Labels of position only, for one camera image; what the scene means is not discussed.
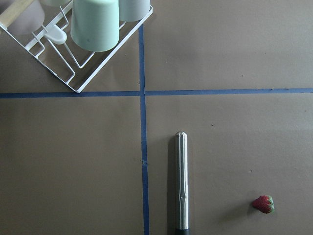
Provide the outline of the steel muddler with black tip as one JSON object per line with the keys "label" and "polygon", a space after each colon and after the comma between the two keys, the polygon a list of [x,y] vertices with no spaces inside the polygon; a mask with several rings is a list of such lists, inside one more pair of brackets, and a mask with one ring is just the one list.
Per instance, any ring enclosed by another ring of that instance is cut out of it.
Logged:
{"label": "steel muddler with black tip", "polygon": [[190,234],[188,136],[178,131],[168,144],[167,234]]}

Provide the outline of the red strawberry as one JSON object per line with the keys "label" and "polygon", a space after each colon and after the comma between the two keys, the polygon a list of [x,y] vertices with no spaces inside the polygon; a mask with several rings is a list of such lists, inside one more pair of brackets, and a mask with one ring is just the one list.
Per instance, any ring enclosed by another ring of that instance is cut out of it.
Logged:
{"label": "red strawberry", "polygon": [[252,202],[252,206],[262,213],[268,214],[274,211],[274,202],[271,196],[262,195]]}

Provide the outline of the pale cup in rack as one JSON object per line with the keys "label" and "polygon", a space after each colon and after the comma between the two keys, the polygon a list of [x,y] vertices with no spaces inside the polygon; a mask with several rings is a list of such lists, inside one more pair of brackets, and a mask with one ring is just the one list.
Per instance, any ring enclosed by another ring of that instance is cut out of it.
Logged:
{"label": "pale cup in rack", "polygon": [[135,22],[141,20],[150,10],[150,0],[119,0],[119,20]]}

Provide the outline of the mint green cup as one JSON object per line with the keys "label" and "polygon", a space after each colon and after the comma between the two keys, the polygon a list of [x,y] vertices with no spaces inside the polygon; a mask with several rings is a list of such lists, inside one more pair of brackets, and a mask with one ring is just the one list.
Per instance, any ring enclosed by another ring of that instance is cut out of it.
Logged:
{"label": "mint green cup", "polygon": [[117,0],[74,0],[71,37],[76,45],[92,52],[114,48],[119,41]]}

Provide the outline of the frosted white cup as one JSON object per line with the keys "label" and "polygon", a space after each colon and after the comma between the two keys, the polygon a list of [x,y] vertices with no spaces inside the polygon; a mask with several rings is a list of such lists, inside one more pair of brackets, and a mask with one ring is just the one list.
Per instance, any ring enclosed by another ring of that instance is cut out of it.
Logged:
{"label": "frosted white cup", "polygon": [[13,35],[27,35],[38,30],[45,20],[45,13],[39,0],[33,1],[8,27]]}

